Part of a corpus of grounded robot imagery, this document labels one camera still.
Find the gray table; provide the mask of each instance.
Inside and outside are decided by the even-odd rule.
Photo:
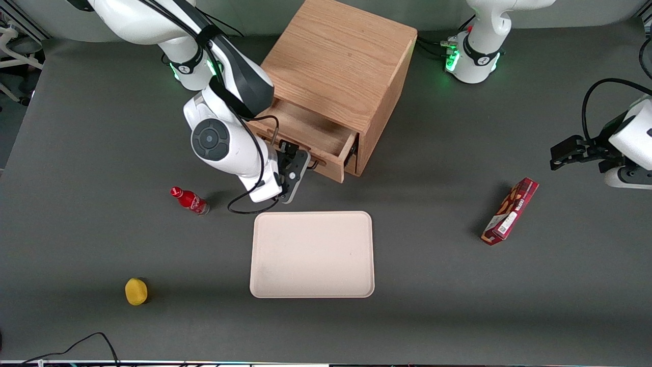
[[[254,217],[226,211],[239,181],[192,153],[193,93],[156,47],[51,42],[0,179],[2,357],[103,331],[122,359],[649,366],[651,193],[605,186],[597,164],[548,168],[594,81],[651,83],[643,39],[639,22],[516,30],[476,86],[415,51],[363,176],[311,174],[275,209],[373,217],[376,291],[349,300],[251,296]],[[237,41],[261,61],[274,39]],[[601,87],[591,130],[638,96]],[[481,229],[525,176],[541,188],[487,246]],[[209,196],[211,215],[182,210],[173,185]],[[134,276],[156,292],[146,306],[125,301]],[[97,339],[67,358],[110,354]]]

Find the cardboard box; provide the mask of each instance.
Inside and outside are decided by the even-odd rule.
[[[529,178],[517,183],[503,200],[498,213],[494,215],[480,238],[490,246],[507,239],[538,187],[539,184]]]

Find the open drawer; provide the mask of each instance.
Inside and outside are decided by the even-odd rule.
[[[317,173],[339,183],[344,182],[344,166],[358,133],[280,99],[274,99],[272,107],[262,112],[259,117],[267,115],[278,118],[276,149],[280,140],[292,142],[310,152],[311,165],[315,162],[318,164],[315,168]],[[270,142],[276,122],[270,118],[249,121],[247,125],[254,134]]]

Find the chair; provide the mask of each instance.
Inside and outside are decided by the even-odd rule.
[[[0,61],[0,72],[2,72],[1,69],[17,67],[20,65],[31,65],[39,70],[43,69],[43,64],[39,63],[34,57],[34,54],[40,49],[41,47],[38,42],[27,36],[21,36],[15,25],[8,23],[5,26],[0,26],[0,51],[8,56],[8,59]],[[27,76],[22,76],[23,81],[25,81]],[[29,97],[18,97],[1,82],[0,91],[6,94],[12,101],[18,102],[24,106],[29,104]]]

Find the wooden cabinet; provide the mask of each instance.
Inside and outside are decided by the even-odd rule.
[[[306,0],[262,64],[275,85],[261,116],[309,150],[316,172],[360,176],[403,90],[417,30],[335,0]],[[270,140],[274,121],[251,121]]]

